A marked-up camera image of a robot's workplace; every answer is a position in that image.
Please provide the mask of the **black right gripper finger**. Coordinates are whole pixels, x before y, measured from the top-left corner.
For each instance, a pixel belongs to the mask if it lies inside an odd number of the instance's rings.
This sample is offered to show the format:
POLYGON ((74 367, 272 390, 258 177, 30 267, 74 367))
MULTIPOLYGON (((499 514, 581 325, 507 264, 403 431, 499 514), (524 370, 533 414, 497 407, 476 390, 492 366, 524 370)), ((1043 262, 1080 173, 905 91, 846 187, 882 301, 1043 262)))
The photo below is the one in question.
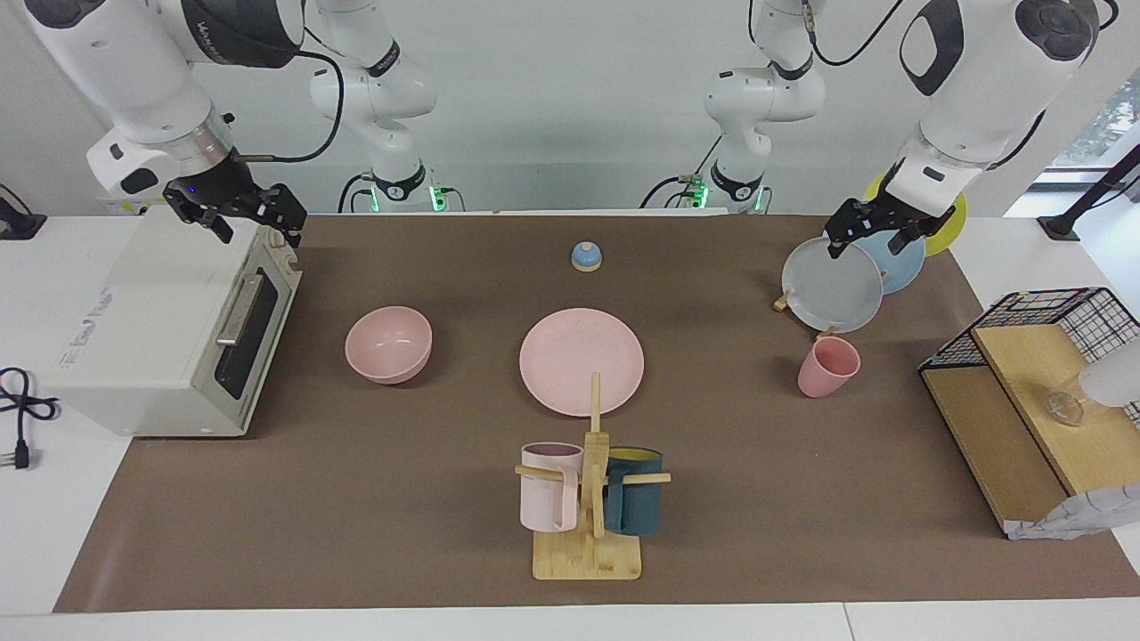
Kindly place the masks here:
POLYGON ((270 187, 270 227, 280 232, 282 240, 294 250, 300 248, 306 219, 308 219, 306 206, 302 206, 288 186, 276 182, 270 187))
POLYGON ((184 206, 184 224, 197 224, 203 230, 212 232, 221 243, 233 243, 233 227, 215 208, 184 206))

